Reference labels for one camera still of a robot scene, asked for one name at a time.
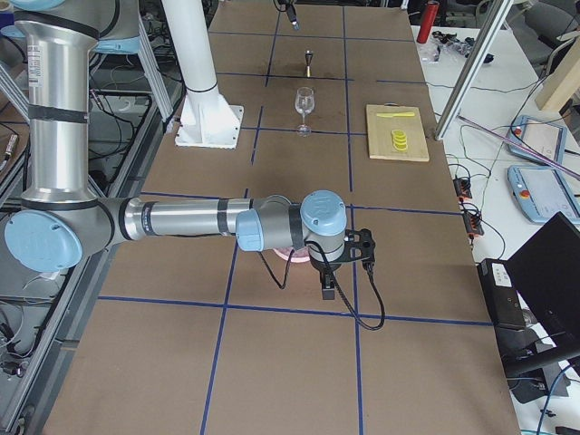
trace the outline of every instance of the wine glass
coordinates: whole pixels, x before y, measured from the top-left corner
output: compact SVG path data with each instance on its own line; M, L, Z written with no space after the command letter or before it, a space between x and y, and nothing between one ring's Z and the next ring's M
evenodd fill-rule
M310 127L306 125L306 115L314 110L314 90L311 88L298 89L294 106L296 111L302 115L302 124L296 127L296 133L306 137L312 132Z

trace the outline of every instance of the red object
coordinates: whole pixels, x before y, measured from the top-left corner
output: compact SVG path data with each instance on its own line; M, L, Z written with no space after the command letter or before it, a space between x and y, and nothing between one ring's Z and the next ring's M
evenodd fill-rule
M437 16L437 10L439 9L439 2L430 0L427 2L427 7L425 7L425 12L423 13L423 18L420 21L420 30L417 35L417 42L419 44L425 44L429 39L431 33L431 27L435 23L435 17Z

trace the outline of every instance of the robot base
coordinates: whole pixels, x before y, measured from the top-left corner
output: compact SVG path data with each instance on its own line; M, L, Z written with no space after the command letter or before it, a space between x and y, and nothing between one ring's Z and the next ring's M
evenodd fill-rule
M229 109L237 118L237 122L231 123L231 125L223 128L219 134L214 134L210 137L203 134L199 123L186 124L183 123L182 118L182 124L175 138L175 144L179 147L234 149L237 145L237 138L241 129L242 118L244 117L244 107L229 105Z

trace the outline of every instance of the yellow knife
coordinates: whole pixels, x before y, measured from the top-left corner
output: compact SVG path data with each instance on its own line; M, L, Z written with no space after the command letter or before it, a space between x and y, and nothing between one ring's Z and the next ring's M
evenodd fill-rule
M398 113L377 113L379 118L411 118L415 116L415 113L412 111L400 111Z

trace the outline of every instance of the wooden cutting board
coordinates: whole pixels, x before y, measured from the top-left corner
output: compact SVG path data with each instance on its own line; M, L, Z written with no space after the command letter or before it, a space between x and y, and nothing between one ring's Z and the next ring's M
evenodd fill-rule
M413 112L415 116L393 118L377 116L377 113L403 112ZM367 104L366 122L371 159L429 161L427 141L418 108ZM405 151L396 150L392 145L393 130L402 130L407 134L408 145Z

